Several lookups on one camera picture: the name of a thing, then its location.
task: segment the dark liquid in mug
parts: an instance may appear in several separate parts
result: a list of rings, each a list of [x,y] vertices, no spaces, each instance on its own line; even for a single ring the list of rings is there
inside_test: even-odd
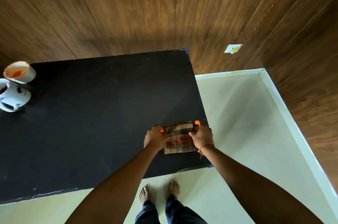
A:
[[[0,94],[3,94],[7,90],[7,86],[0,89]]]

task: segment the white cup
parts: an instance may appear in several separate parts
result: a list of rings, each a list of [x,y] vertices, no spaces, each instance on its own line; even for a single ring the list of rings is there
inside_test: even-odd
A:
[[[17,61],[5,68],[3,76],[17,83],[28,83],[36,77],[36,71],[26,61]]]
[[[0,79],[0,108],[7,112],[17,111],[31,97],[30,91],[7,79]]]

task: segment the table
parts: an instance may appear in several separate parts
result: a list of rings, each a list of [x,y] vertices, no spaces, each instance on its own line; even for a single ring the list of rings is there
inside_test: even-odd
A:
[[[32,64],[31,100],[0,112],[0,203],[97,186],[143,148],[146,131],[207,124],[186,49]],[[209,166],[161,150],[144,178]]]

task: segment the person's left foot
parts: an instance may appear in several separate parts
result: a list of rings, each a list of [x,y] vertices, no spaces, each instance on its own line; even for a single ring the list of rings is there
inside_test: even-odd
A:
[[[144,187],[140,192],[140,202],[143,205],[145,201],[150,201],[150,191],[149,188]]]

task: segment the white floor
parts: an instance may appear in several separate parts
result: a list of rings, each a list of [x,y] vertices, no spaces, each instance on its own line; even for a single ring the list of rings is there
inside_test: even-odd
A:
[[[324,223],[338,223],[334,214],[337,209],[334,193],[330,195],[332,200],[327,199],[327,192],[324,195],[323,191],[331,188],[323,188],[326,183],[319,186],[300,150],[299,142],[286,124],[262,77],[242,74],[232,72],[226,77],[197,76],[216,146],[286,189]],[[173,178],[181,185],[183,204],[195,210],[208,223],[253,223],[214,168],[142,180],[140,188],[148,184],[157,192],[155,204],[161,223],[166,223],[164,188]],[[0,223],[64,223],[89,191],[0,206]],[[134,223],[140,209],[136,198],[125,223]]]

